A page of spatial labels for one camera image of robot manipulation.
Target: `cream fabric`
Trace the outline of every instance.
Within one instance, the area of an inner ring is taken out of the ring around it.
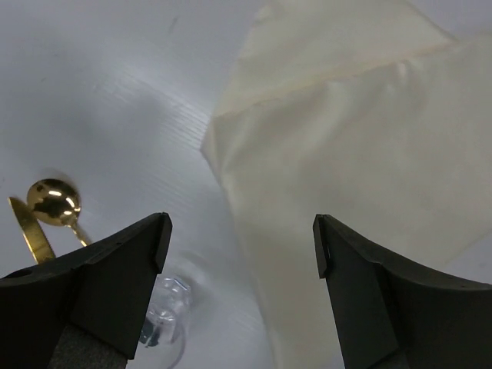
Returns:
[[[470,122],[474,102],[460,98],[476,94],[449,79],[465,73],[464,46],[389,65],[449,43],[398,0],[275,0],[258,15],[203,149],[250,261],[277,368],[340,367],[317,278],[317,213],[434,266],[487,228],[492,207],[477,200],[487,162],[469,167],[481,153],[466,152],[486,136]],[[470,174],[480,181],[465,187]]]

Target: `gold knife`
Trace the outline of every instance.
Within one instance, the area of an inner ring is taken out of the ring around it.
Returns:
[[[18,198],[8,198],[15,217],[22,229],[25,242],[31,250],[32,257],[38,264],[56,258],[48,239],[45,236],[38,220],[31,213],[28,205]]]

